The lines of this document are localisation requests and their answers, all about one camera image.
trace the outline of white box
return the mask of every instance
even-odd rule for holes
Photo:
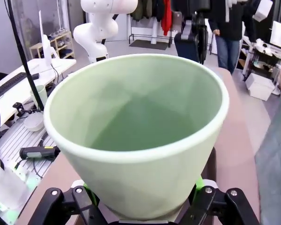
[[[275,85],[270,79],[251,73],[245,82],[249,94],[252,97],[267,101],[275,89]]]

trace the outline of white cup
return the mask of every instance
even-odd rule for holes
[[[68,77],[48,98],[44,124],[103,204],[120,218],[150,220],[186,201],[228,107],[224,83],[205,66],[136,54]]]
[[[41,101],[42,101],[43,105],[45,106],[47,99],[48,99],[46,87],[44,85],[38,85],[38,86],[36,86],[36,88],[37,88],[37,92],[41,98]],[[38,103],[37,103],[36,97],[34,96],[32,90],[30,90],[30,95],[32,97],[34,104],[38,108]]]

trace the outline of red jacket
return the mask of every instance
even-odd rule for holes
[[[165,5],[165,12],[161,21],[161,27],[163,28],[163,35],[167,36],[172,26],[172,11],[170,9],[170,0],[163,0],[163,2]]]

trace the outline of gray fabric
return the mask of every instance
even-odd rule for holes
[[[281,105],[255,160],[259,182],[261,224],[281,225]]]

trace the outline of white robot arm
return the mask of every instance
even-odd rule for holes
[[[118,24],[114,14],[132,13],[138,0],[81,0],[82,9],[90,14],[90,23],[74,29],[74,39],[88,53],[90,63],[108,58],[106,47],[97,43],[118,33]]]

